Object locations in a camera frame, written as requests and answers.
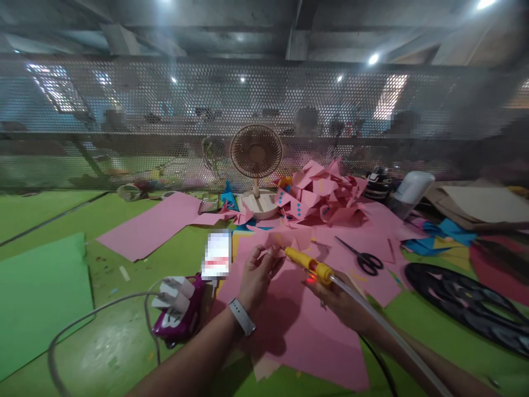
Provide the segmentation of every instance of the hand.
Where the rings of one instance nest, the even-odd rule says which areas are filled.
[[[358,290],[345,273],[335,270],[334,275],[347,284],[354,292],[358,293]],[[303,280],[302,283],[327,305],[343,324],[353,331],[365,336],[372,336],[379,332],[380,325],[373,316],[336,284],[332,283],[331,288],[326,288],[311,278]]]
[[[262,257],[264,246],[258,245],[251,252],[242,271],[241,289],[237,299],[250,318],[254,318],[263,306],[270,281],[277,274],[285,258],[274,258],[274,250],[270,248]]]

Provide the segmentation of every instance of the black scissors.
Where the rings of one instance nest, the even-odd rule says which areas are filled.
[[[357,256],[358,266],[364,271],[364,273],[370,276],[378,276],[379,270],[384,268],[383,263],[375,255],[356,251],[353,247],[343,241],[340,237],[335,236],[336,239],[345,245],[353,254]]]

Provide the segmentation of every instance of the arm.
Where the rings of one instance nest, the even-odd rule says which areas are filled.
[[[264,250],[262,245],[255,247],[246,260],[237,296],[253,319],[264,302],[270,280],[284,261],[274,259],[271,253],[259,258]],[[127,396],[197,395],[211,383],[233,343],[242,336],[242,328],[235,316],[225,308],[183,348],[143,378]]]
[[[344,273],[335,274],[353,290],[355,287]],[[353,331],[362,334],[391,355],[432,397],[440,396],[422,370],[408,357],[393,337],[353,298],[336,285],[326,289],[312,279],[303,284],[319,297]],[[498,394],[479,379],[439,356],[400,329],[397,332],[413,348],[455,397],[497,397]]]

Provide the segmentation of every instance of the fan grille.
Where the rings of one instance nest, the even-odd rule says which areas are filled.
[[[273,129],[252,124],[243,127],[234,136],[230,154],[233,165],[242,175],[264,178],[279,166],[283,145]]]

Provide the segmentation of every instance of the smartwatch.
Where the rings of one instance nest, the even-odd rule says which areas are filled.
[[[252,332],[255,331],[255,324],[250,319],[250,316],[248,316],[246,310],[242,308],[242,305],[239,300],[237,298],[233,298],[233,300],[229,304],[229,307],[231,312],[239,322],[240,326],[242,327],[244,334],[246,336],[250,336]]]

